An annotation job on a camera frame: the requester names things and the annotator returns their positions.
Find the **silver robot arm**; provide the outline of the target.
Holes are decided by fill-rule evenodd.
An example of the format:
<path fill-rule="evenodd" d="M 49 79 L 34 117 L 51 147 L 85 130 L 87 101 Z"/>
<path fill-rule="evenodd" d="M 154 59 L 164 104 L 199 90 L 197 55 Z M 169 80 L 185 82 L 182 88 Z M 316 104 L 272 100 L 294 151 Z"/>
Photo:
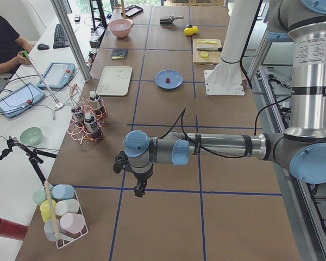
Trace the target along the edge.
<path fill-rule="evenodd" d="M 223 158 L 256 157 L 280 165 L 308 184 L 326 182 L 326 1 L 271 1 L 268 30 L 294 43 L 290 125 L 283 134 L 225 135 L 176 132 L 124 137 L 115 172 L 131 172 L 134 193 L 145 194 L 154 164 L 186 165 L 203 152 Z"/>

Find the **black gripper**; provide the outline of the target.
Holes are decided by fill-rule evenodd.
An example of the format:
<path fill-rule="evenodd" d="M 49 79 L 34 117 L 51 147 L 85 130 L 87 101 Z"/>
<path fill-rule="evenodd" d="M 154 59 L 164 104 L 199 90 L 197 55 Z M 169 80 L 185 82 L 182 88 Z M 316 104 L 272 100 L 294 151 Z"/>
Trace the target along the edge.
<path fill-rule="evenodd" d="M 134 187 L 134 194 L 136 197 L 143 197 L 145 195 L 145 186 L 147 185 L 147 180 L 152 176 L 153 170 L 148 170 L 144 173 L 134 172 L 134 177 L 140 181 Z"/>

